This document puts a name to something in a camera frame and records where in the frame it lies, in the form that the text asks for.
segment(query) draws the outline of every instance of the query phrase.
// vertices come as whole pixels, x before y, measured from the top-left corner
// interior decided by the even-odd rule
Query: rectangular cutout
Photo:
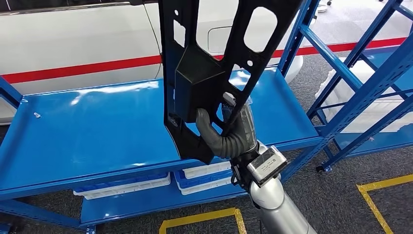
[[[185,27],[173,20],[173,39],[182,47],[185,47]]]

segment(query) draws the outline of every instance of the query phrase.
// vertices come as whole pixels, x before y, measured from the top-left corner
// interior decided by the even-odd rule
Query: shelf upright post
[[[0,97],[17,109],[23,96],[5,79],[0,77]]]

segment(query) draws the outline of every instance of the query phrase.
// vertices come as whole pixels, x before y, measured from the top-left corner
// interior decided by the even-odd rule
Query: car door
[[[12,9],[0,27],[0,74],[22,94],[152,79],[159,70],[146,62],[160,54],[142,4]],[[2,100],[0,124],[13,115]]]

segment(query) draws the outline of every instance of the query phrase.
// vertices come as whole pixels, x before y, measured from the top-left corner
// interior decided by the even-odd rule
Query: blue shelving rack
[[[408,138],[398,138],[403,139],[403,142],[386,142],[388,145],[384,146],[370,144],[369,149],[365,149],[366,147],[363,148],[363,143],[371,136],[377,134],[395,119],[402,117],[404,114],[412,110],[413,99],[408,93],[413,91],[412,87],[410,87],[413,85],[413,81],[411,81],[411,79],[407,79],[408,76],[403,77],[403,75],[408,71],[413,72],[411,69],[413,64],[413,35],[410,34],[399,47],[394,48],[391,53],[387,54],[387,57],[384,60],[369,59],[371,58],[369,53],[371,55],[374,51],[365,51],[366,46],[376,36],[382,26],[395,11],[398,11],[410,19],[413,19],[413,13],[404,6],[401,6],[401,3],[402,0],[389,0],[386,3],[382,11],[378,14],[376,19],[361,37],[360,41],[350,52],[344,62],[341,62],[338,57],[333,54],[333,52],[309,28],[309,23],[311,17],[317,9],[318,1],[308,0],[303,4],[298,19],[294,25],[293,33],[291,34],[286,46],[286,53],[282,55],[280,60],[280,72],[283,76],[285,76],[289,66],[291,65],[291,61],[299,48],[299,45],[301,44],[303,38],[306,37],[311,44],[317,48],[319,53],[328,61],[328,63],[336,70],[336,74],[307,112],[309,119],[312,119],[314,116],[318,116],[324,124],[317,127],[317,130],[320,136],[323,137],[323,140],[317,146],[308,147],[305,149],[291,164],[289,164],[282,173],[283,180],[287,180],[323,149],[327,152],[329,159],[322,165],[321,169],[329,170],[331,165],[348,156],[351,152],[360,149],[360,147],[361,151],[356,152],[354,155],[367,154],[413,144],[413,138],[410,136]],[[349,70],[349,67],[352,67],[359,59],[366,60],[368,64],[375,68],[375,73],[367,82],[365,82],[365,84],[362,84],[360,80]],[[380,65],[376,64],[376,66],[373,66],[374,63],[379,62],[381,62]],[[336,105],[321,107],[322,103],[341,79],[343,79],[351,87],[355,94],[346,103],[338,103]],[[381,95],[389,87],[392,87],[396,92]],[[340,134],[340,132],[375,99],[392,95],[400,95],[404,98],[404,101],[374,126],[362,134]],[[333,119],[331,119],[331,121],[327,122],[324,118],[322,109],[340,105],[342,106],[341,110],[333,117]],[[401,132],[397,132],[396,134],[403,134],[403,131],[411,133],[413,130],[412,125],[413,124],[404,127]],[[387,136],[386,134],[380,133],[380,136],[378,137]],[[332,155],[328,149],[328,143],[331,140],[335,141],[340,150],[340,152],[335,156]]]
[[[349,122],[412,65],[413,36],[410,35],[386,61],[377,65],[377,72],[364,85],[348,69],[391,13],[403,11],[400,3],[389,0],[344,63],[309,29],[318,1],[303,3],[278,68],[266,68],[250,96],[257,137],[262,143],[275,145],[281,151],[304,148],[284,170],[283,181],[339,136]],[[338,72],[307,115],[284,80],[304,36]],[[340,78],[356,94],[330,122],[314,126],[310,119],[319,113],[320,104]],[[240,70],[232,73],[230,82],[242,90],[248,79],[248,72]],[[14,200],[201,166],[196,160],[181,160],[176,152],[163,125],[162,87],[163,80],[156,79],[22,96],[0,79],[0,94],[17,108],[0,146],[0,212],[94,231],[95,225],[112,220],[245,195],[244,190],[233,185],[182,195],[171,176],[168,186],[83,199],[80,219]],[[405,90],[401,92],[400,95],[408,96]],[[408,111],[409,102],[410,96],[403,102],[406,104],[379,124],[384,126],[396,114]]]
[[[266,68],[250,96],[258,138],[281,151],[319,144],[322,138],[278,74]],[[242,89],[248,77],[245,70],[234,71],[230,82]],[[163,125],[162,79],[24,96],[5,81],[0,85],[18,108],[0,146],[0,212],[91,230],[120,218],[246,194],[229,184],[182,195],[171,175],[168,186],[83,199],[79,220],[16,201],[202,163],[181,160]]]

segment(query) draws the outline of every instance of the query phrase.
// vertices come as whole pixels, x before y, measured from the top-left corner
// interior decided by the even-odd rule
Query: caster wheel
[[[322,166],[316,167],[317,172],[325,172],[324,168]]]

